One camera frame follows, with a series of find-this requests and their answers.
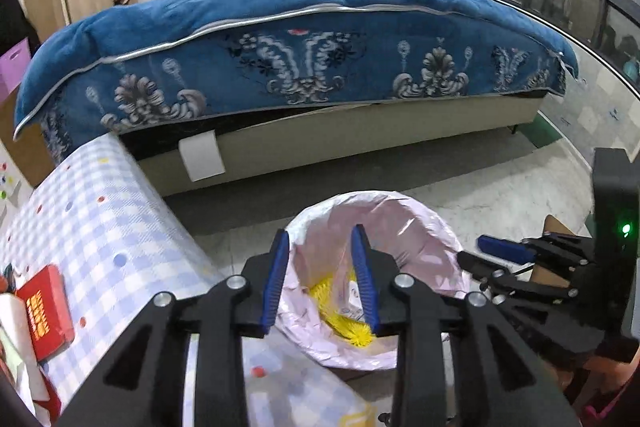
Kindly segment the red cardboard box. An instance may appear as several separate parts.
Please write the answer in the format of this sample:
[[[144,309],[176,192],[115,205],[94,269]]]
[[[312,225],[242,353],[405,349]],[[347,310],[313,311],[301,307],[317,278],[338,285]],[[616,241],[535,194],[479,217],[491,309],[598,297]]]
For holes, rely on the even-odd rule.
[[[48,361],[75,339],[63,277],[56,265],[46,265],[17,289],[26,306],[32,347],[38,362]]]

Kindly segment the yellow foam fruit net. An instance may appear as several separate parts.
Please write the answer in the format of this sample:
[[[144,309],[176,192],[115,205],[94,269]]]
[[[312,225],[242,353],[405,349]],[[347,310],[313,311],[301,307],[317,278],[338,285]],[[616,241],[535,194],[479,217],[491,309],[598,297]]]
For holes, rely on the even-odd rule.
[[[320,317],[334,334],[356,348],[372,343],[374,335],[364,321],[356,274],[348,272],[328,275],[310,288],[309,294],[316,303]]]

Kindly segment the pink lined trash bin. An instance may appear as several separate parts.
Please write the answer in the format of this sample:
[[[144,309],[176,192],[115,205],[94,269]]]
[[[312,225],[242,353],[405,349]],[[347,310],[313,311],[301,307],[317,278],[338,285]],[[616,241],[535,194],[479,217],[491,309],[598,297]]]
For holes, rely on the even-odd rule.
[[[356,347],[332,329],[312,297],[312,288],[342,275],[344,265],[349,265],[350,236],[356,225],[366,230],[372,248],[393,256],[400,271],[436,293],[462,297],[470,291],[471,277],[456,259],[462,245],[436,211],[398,192],[350,192],[307,207],[286,226],[290,257],[276,325],[325,367],[393,369],[395,338],[374,338],[369,346]]]

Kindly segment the red yellow snack bag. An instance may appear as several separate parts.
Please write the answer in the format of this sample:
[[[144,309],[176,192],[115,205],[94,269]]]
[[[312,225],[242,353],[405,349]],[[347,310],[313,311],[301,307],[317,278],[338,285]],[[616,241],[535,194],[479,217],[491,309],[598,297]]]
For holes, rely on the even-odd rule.
[[[16,291],[15,271],[13,265],[7,265],[0,272],[0,293],[14,294]]]

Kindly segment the checkered blue white tablecloth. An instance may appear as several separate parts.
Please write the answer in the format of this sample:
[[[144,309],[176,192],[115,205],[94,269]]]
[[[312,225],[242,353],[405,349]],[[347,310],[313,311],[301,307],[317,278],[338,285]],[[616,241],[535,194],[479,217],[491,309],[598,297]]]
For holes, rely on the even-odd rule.
[[[44,365],[63,404],[160,291],[182,299],[224,279],[115,135],[78,148],[1,236],[1,264],[22,277],[61,272],[75,338]],[[371,426],[366,400],[277,329],[243,343],[254,426]]]

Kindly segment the white polka dot cabinet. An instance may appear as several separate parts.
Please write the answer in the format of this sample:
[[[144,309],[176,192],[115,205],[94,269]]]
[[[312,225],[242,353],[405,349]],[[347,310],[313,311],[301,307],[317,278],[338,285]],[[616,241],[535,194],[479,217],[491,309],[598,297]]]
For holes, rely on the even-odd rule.
[[[32,186],[15,165],[14,160],[0,142],[0,231],[6,233],[21,207],[32,196]]]

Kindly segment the blue floral bed blanket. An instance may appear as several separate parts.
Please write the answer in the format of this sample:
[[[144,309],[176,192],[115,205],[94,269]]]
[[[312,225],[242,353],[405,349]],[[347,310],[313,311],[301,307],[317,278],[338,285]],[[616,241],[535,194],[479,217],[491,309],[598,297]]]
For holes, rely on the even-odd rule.
[[[563,95],[579,66],[557,31],[495,0],[151,0],[40,46],[14,130],[55,161],[123,134],[264,109]]]

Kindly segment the purple plastic storage box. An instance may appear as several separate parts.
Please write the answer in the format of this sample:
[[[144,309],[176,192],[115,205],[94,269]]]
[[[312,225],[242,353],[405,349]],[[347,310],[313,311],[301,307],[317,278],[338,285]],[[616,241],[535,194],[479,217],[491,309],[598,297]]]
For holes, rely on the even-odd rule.
[[[28,40],[23,39],[0,57],[0,102],[20,85],[32,56]]]

